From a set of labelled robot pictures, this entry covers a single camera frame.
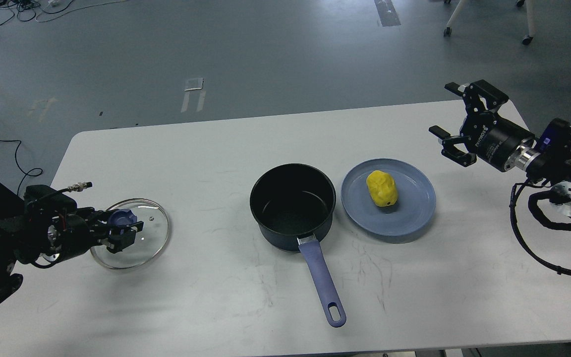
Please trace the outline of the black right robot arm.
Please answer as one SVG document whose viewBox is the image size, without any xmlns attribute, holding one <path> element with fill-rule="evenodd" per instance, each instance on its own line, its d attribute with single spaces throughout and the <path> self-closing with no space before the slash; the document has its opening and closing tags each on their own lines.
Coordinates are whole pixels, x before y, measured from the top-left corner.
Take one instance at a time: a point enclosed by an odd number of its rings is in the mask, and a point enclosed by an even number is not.
<svg viewBox="0 0 571 357">
<path fill-rule="evenodd" d="M 528 197 L 528 210 L 542 226 L 571 232 L 571 125 L 553 119 L 541 136 L 499 115 L 509 97 L 485 80 L 447 83 L 447 91 L 460 97 L 466 117 L 457 135 L 434 125 L 429 131 L 438 138 L 442 156 L 462 167 L 482 160 L 500 172 L 520 169 L 525 181 L 512 186 L 509 215 L 514 236 L 530 257 L 559 275 L 571 269 L 550 263 L 526 244 L 517 223 L 517 201 L 527 187 L 536 189 Z"/>
</svg>

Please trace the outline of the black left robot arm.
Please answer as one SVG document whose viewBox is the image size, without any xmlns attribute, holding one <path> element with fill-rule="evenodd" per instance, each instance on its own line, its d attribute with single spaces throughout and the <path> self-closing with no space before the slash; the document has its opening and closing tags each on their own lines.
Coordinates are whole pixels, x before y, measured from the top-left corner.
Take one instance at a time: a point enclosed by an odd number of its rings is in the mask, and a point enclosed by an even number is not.
<svg viewBox="0 0 571 357">
<path fill-rule="evenodd" d="M 79 208 L 68 196 L 91 186 L 89 181 L 59 190 L 31 185 L 16 197 L 11 212 L 0 203 L 0 304 L 23 283 L 22 274 L 13 271 L 16 263 L 48 269 L 96 246 L 114 254 L 134 244 L 144 223 L 131 210 Z"/>
</svg>

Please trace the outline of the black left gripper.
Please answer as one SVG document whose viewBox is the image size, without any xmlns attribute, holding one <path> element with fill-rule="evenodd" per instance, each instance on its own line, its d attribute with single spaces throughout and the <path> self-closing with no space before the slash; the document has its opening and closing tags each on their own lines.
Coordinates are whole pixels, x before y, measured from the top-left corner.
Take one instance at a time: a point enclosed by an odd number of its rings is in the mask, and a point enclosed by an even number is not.
<svg viewBox="0 0 571 357">
<path fill-rule="evenodd" d="M 120 253 L 134 244 L 136 233 L 143 226 L 130 209 L 82 208 L 75 213 L 59 214 L 48 226 L 48 262 L 79 257 L 100 244 L 109 253 Z"/>
</svg>

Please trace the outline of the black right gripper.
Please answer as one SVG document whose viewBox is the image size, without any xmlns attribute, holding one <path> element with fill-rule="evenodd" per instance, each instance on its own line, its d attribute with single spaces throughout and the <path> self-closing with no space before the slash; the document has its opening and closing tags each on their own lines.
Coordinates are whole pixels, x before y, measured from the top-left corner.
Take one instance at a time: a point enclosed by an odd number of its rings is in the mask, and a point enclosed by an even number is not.
<svg viewBox="0 0 571 357">
<path fill-rule="evenodd" d="M 440 142 L 442 156 L 465 168 L 480 158 L 501 172 L 513 169 L 521 148 L 532 146 L 534 135 L 498 114 L 509 102 L 508 95 L 485 80 L 451 82 L 445 89 L 462 98 L 466 118 L 460 135 L 452 136 L 437 125 L 428 129 Z M 464 144 L 467 152 L 458 149 L 458 144 Z"/>
</svg>

